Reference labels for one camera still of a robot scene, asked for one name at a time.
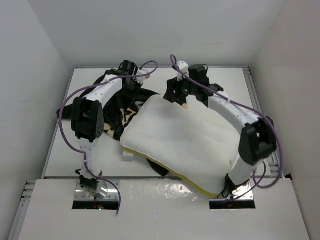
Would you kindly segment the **white pillow with yellow edge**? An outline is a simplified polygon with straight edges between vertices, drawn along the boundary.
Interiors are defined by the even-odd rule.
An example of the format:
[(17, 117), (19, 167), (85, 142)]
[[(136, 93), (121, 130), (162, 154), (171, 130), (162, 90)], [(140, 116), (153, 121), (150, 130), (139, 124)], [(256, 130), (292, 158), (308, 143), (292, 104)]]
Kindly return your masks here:
[(150, 97), (125, 128), (120, 144), (216, 197), (235, 165), (240, 136), (233, 127), (207, 120), (160, 95)]

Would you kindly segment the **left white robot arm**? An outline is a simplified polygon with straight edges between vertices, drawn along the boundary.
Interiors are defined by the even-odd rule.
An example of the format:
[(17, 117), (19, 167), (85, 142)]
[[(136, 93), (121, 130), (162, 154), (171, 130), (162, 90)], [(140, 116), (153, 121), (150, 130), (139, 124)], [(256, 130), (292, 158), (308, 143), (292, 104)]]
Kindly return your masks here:
[(79, 147), (84, 152), (84, 160), (79, 175), (80, 185), (91, 193), (98, 192), (102, 175), (99, 157), (99, 138), (105, 129), (103, 108), (117, 93), (128, 94), (130, 98), (141, 87), (136, 81), (138, 67), (124, 60), (117, 69), (110, 69), (97, 80), (90, 89), (85, 90), (72, 103), (71, 129), (75, 132)]

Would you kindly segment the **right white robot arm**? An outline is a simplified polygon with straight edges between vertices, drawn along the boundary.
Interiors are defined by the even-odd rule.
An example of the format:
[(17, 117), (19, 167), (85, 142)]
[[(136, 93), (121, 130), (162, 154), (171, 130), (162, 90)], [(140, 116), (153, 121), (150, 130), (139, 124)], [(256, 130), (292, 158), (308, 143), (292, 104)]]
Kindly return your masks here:
[(268, 158), (278, 146), (269, 117), (257, 116), (252, 110), (237, 105), (224, 88), (210, 83), (209, 68), (205, 64), (189, 66), (178, 61), (172, 68), (177, 76), (167, 81), (164, 99), (171, 103), (185, 104), (187, 96), (194, 96), (207, 108), (217, 112), (239, 133), (239, 158), (224, 178), (224, 189), (231, 194), (249, 181), (258, 162)]

